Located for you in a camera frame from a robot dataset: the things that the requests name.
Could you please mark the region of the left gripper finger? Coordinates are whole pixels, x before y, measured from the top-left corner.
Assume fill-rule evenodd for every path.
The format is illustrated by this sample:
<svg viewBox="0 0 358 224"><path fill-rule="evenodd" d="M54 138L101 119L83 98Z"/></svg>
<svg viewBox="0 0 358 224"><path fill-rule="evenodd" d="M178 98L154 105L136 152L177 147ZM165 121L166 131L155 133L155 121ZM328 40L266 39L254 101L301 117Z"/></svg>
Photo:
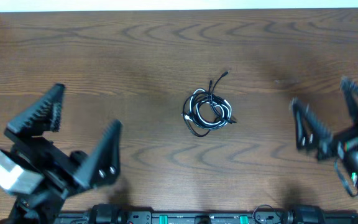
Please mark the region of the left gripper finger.
<svg viewBox="0 0 358 224"><path fill-rule="evenodd" d="M115 183L120 167L121 122L115 119L94 151L81 163L73 178L84 189Z"/></svg>
<svg viewBox="0 0 358 224"><path fill-rule="evenodd" d="M41 98L13 117L6 128L19 136L41 136L46 131L59 132L64 91L64 84L54 84Z"/></svg>

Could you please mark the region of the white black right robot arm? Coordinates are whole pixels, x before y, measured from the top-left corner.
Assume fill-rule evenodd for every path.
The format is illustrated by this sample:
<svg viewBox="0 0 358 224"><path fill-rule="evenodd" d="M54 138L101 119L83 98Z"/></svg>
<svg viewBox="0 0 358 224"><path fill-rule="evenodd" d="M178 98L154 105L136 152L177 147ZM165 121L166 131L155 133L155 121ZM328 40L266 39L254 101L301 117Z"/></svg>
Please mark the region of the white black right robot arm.
<svg viewBox="0 0 358 224"><path fill-rule="evenodd" d="M290 108L293 112L296 130L296 148L305 151L316 150L319 161L334 158L334 169L351 197L358 196L358 85L349 78L340 84L346 101L352 126L333 134L322 123L310 107L298 98L293 98Z"/></svg>

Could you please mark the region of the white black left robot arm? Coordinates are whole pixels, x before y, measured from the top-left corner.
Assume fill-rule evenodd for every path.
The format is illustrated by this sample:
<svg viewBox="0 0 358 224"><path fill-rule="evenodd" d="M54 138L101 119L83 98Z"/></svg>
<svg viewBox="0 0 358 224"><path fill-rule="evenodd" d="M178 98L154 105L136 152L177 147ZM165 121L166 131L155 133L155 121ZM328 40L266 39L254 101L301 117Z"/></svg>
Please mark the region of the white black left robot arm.
<svg viewBox="0 0 358 224"><path fill-rule="evenodd" d="M54 84L4 130L13 145L0 149L0 188L16 196L8 223L53 223L68 198L112 185L119 177L119 120L109 125L91 154L66 155L44 138L45 132L60 129L64 92L63 84Z"/></svg>

